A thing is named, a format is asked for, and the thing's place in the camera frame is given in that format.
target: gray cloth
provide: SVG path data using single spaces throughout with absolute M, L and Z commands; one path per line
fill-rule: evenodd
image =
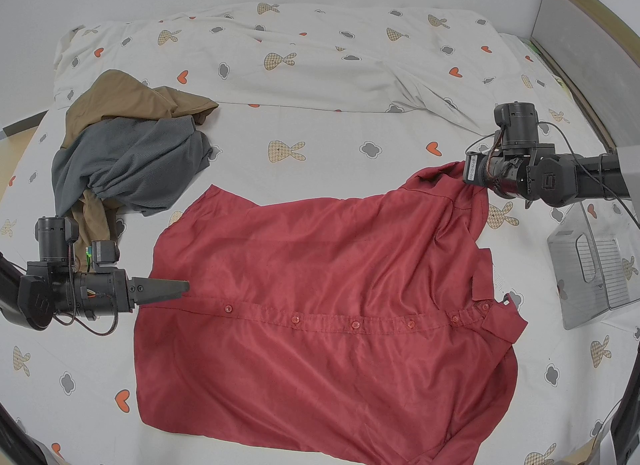
M 53 159 L 56 214 L 66 214 L 85 189 L 145 216 L 167 210 L 193 176 L 209 166 L 211 151 L 190 115 L 118 117 L 90 125 Z

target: red shirt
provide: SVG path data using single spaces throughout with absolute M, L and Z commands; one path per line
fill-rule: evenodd
M 526 322 L 494 301 L 463 164 L 369 198 L 258 205 L 212 186 L 166 229 L 134 352 L 146 424 L 365 464 L 471 464 Z

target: transparent plastic box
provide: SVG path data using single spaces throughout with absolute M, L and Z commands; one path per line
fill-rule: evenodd
M 547 245 L 565 329 L 640 300 L 640 230 L 619 202 L 571 205 Z

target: headboard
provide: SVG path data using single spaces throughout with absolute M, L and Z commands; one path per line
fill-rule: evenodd
M 640 37 L 599 0 L 542 0 L 531 34 L 611 150 L 640 145 Z

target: bed sheet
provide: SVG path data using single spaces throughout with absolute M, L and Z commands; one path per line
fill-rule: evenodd
M 269 20 L 260 20 L 265 16 Z M 278 23 L 278 17 L 286 19 Z M 387 27 L 404 36 L 388 33 Z M 214 32 L 217 28 L 223 31 Z M 212 40 L 222 32 L 234 34 L 223 44 L 204 43 L 197 29 Z M 315 32 L 331 36 L 314 38 Z M 161 35 L 166 40 L 158 45 Z M 244 41 L 246 37 L 255 44 Z M 190 39 L 181 50 L 165 49 Z M 133 47 L 129 52 L 130 45 L 145 40 L 153 47 L 147 43 L 138 53 Z M 300 45 L 302 40 L 315 41 Z M 389 49 L 403 43 L 410 52 Z M 291 44 L 298 44 L 298 53 L 289 59 L 293 65 L 285 62 Z M 259 54 L 246 52 L 263 45 Z M 278 64 L 268 70 L 264 61 L 271 53 L 282 60 L 276 58 Z M 343 59 L 348 54 L 360 59 Z M 152 86 L 173 86 L 220 102 L 202 127 L 214 147 L 209 168 L 170 211 L 147 218 L 119 214 L 120 267 L 129 276 L 149 273 L 157 236 L 210 184 L 261 205 L 383 193 L 425 166 L 462 160 L 477 133 L 495 129 L 492 110 L 497 103 L 533 102 L 540 118 L 560 125 L 580 153 L 603 151 L 539 58 L 517 37 L 498 35 L 472 12 L 309 5 L 265 9 L 256 4 L 174 15 L 164 22 L 96 23 L 61 41 L 55 104 L 0 203 L 0 249 L 9 260 L 25 265 L 37 258 L 33 226 L 54 207 L 50 168 L 63 140 L 66 109 L 108 68 L 128 71 Z M 297 68 L 294 79 L 285 75 Z M 462 77 L 452 75 L 453 68 Z M 235 77 L 236 72 L 244 73 Z M 558 151 L 567 151 L 555 129 L 542 127 L 543 137 Z M 268 145 L 273 140 L 289 147 L 302 143 L 295 150 L 301 156 L 271 163 Z M 491 192 L 490 203 L 501 214 L 499 225 L 487 225 L 478 244 L 492 250 L 497 297 L 511 292 L 529 326 L 514 346 L 519 364 L 514 399 L 482 444 L 476 463 L 524 463 L 530 453 L 557 461 L 587 442 L 622 396 L 640 339 L 638 309 L 565 331 L 546 239 L 567 208 L 554 210 L 536 202 L 525 211 L 521 200 L 512 204 Z M 251 448 L 167 434 L 142 424 L 135 403 L 134 319 L 122 315 L 107 338 L 78 325 L 52 324 L 37 333 L 0 324 L 0 400 L 5 408 L 30 435 L 71 463 L 338 462 L 319 453 Z M 105 331 L 110 324 L 105 317 L 94 327 Z M 591 355 L 594 342 L 610 351 L 597 364 Z

